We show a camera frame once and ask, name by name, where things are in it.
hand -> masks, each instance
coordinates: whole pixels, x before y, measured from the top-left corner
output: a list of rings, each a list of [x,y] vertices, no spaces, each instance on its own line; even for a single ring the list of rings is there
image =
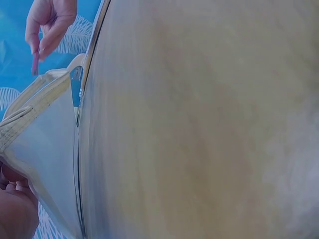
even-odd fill
[[[26,19],[25,40],[43,61],[59,45],[77,13],[76,0],[34,0]],[[39,30],[43,38],[39,41]]]
[[[31,239],[39,224],[38,201],[27,179],[2,163],[0,169],[0,238]]]

white palm leaf pattern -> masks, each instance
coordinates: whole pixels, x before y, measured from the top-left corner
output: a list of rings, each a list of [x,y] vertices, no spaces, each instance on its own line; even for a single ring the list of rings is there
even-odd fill
[[[73,55],[85,53],[89,46],[92,30],[93,24],[84,17],[77,15],[74,23],[68,28],[54,52]]]
[[[39,204],[39,219],[40,223],[33,239],[67,239],[57,230],[41,204]]]
[[[0,111],[5,111],[20,95],[20,92],[10,87],[0,87]]]

